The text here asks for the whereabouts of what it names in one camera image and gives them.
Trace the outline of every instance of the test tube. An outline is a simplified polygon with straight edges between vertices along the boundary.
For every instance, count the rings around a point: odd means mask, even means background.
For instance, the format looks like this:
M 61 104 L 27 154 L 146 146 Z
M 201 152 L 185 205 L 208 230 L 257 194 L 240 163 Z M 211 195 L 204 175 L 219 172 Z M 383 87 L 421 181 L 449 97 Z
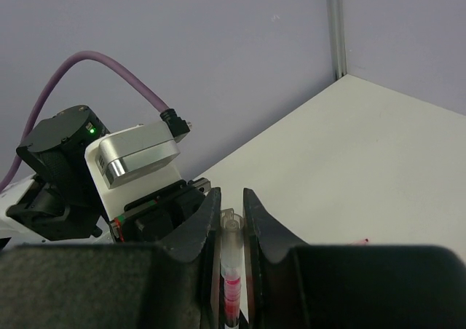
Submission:
M 222 210 L 220 267 L 224 278 L 225 329 L 239 327 L 243 224 L 233 209 Z

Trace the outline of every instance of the cable connector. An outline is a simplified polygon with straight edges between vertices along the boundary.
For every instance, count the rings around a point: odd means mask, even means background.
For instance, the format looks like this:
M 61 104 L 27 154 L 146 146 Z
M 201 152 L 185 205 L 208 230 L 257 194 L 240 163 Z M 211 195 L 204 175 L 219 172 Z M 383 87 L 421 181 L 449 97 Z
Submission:
M 162 118 L 162 120 L 168 125 L 168 128 L 177 143 L 191 131 L 190 123 L 177 116 L 173 108 L 163 111 L 160 114 L 160 118 Z

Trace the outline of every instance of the table surface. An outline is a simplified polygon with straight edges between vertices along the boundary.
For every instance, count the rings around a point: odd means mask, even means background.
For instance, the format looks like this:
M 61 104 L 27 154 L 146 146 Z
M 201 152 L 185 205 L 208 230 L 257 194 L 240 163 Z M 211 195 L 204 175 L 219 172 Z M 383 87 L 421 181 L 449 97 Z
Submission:
M 466 116 L 353 76 L 201 176 L 236 212 L 253 189 L 310 244 L 434 244 L 466 260 Z

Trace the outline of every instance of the cable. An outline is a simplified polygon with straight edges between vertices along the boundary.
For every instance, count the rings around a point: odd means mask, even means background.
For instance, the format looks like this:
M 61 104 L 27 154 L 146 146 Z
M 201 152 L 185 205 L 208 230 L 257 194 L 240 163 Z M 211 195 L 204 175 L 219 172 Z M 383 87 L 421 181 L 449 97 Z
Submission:
M 47 82 L 44 89 L 41 92 L 41 95 L 36 101 L 36 104 L 32 108 L 31 114 L 29 115 L 28 121 L 23 131 L 23 140 L 34 128 L 36 120 L 39 117 L 39 113 L 44 107 L 45 101 L 52 93 L 53 89 L 57 86 L 58 82 L 62 79 L 65 73 L 78 62 L 83 60 L 93 60 L 95 62 L 102 63 L 104 66 L 110 68 L 113 72 L 122 77 L 129 85 L 136 89 L 145 99 L 150 102 L 160 113 L 168 110 L 168 106 L 161 98 L 154 94 L 141 80 L 139 80 L 134 74 L 128 71 L 123 65 L 116 62 L 113 58 L 101 54 L 96 51 L 80 51 L 76 54 L 70 56 L 61 64 L 57 71 L 53 74 L 52 78 Z M 17 170 L 20 168 L 21 158 L 17 155 L 15 160 L 13 160 L 12 166 L 8 170 L 8 173 L 5 175 L 4 179 L 0 182 L 0 193 L 9 185 L 14 176 L 16 175 Z

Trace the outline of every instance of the white robot part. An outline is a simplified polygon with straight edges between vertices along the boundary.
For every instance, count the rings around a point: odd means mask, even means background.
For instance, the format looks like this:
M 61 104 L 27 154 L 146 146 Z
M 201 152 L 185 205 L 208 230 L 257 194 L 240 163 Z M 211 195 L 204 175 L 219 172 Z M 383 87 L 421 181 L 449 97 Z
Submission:
M 162 121 L 92 142 L 84 158 L 108 219 L 123 214 L 128 203 L 181 180 L 172 163 L 178 154 L 173 136 Z

